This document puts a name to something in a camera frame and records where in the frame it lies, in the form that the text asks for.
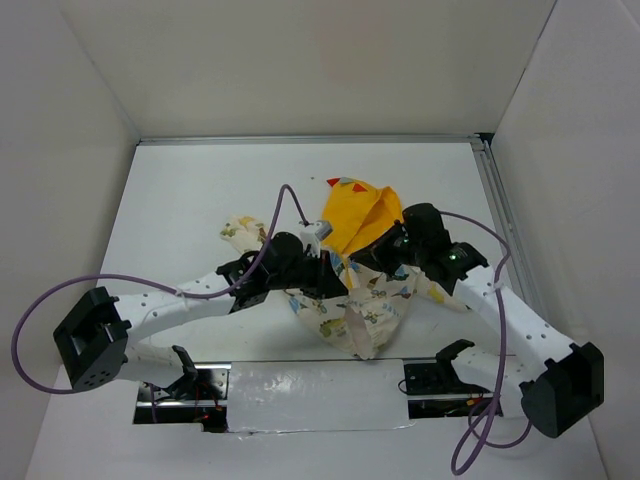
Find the dinosaur print yellow-lined jacket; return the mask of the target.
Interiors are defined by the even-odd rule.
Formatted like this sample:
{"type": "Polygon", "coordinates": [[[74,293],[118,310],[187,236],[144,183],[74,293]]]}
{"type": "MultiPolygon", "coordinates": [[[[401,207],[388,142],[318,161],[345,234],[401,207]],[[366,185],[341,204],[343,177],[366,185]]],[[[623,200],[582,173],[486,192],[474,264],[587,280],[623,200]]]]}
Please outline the dinosaur print yellow-lined jacket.
{"type": "Polygon", "coordinates": [[[289,306],[300,323],[333,347],[369,360],[393,338],[414,297],[456,312],[468,311],[416,268],[401,266],[389,277],[350,259],[349,254],[374,241],[401,218],[402,204],[390,187],[377,188],[348,177],[327,183],[331,191],[321,218],[329,222],[333,232],[323,245],[348,295],[316,300],[298,289],[286,290],[289,306]]]}

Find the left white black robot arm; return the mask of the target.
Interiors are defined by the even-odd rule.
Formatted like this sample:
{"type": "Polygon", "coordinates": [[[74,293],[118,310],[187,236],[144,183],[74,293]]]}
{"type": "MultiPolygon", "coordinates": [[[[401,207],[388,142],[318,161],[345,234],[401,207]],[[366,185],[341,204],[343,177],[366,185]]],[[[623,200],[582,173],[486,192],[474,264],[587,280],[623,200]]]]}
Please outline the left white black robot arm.
{"type": "Polygon", "coordinates": [[[75,393],[121,379],[142,381],[184,399],[197,387],[198,373],[190,355],[182,346],[157,347],[147,338],[188,322],[257,306],[270,292],[290,289],[316,300],[348,292],[328,251],[281,232],[262,250],[246,252],[215,272],[168,291],[117,297],[104,287],[93,288],[78,300],[53,338],[75,393]]]}

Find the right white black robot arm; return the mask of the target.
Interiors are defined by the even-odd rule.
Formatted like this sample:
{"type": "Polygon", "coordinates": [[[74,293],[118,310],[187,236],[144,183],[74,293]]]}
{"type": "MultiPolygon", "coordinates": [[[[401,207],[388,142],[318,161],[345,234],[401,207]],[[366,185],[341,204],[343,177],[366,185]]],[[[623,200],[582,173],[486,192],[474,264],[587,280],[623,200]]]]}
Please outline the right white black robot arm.
{"type": "Polygon", "coordinates": [[[524,416],[543,435],[557,438],[604,401],[604,355],[555,330],[512,290],[472,245],[454,242],[442,214],[421,203],[369,245],[355,262],[388,275],[406,265],[420,269],[454,299],[478,314],[523,363],[519,380],[524,416]]]}

